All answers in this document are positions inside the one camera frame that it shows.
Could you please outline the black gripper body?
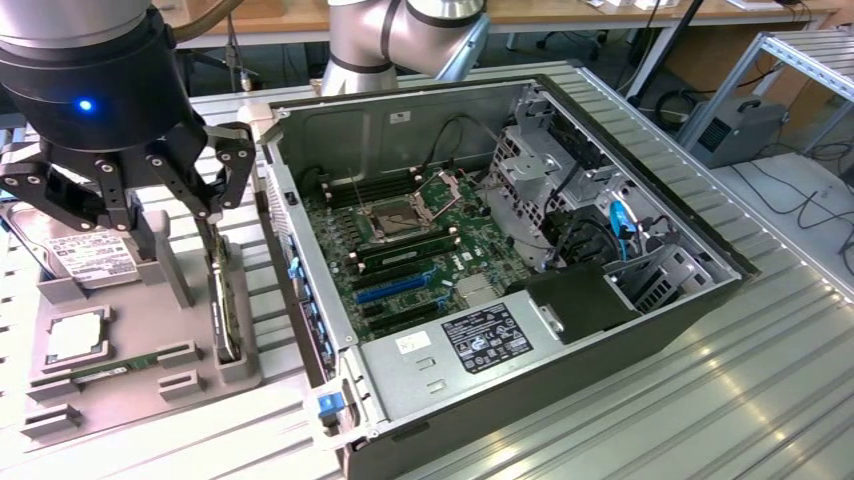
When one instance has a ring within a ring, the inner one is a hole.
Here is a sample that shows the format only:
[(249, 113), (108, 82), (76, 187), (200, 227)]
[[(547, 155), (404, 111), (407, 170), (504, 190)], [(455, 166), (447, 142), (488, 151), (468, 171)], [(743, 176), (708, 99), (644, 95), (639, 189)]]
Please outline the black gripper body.
[(41, 142), (137, 164), (179, 123), (201, 122), (155, 8), (5, 8), (1, 85)]

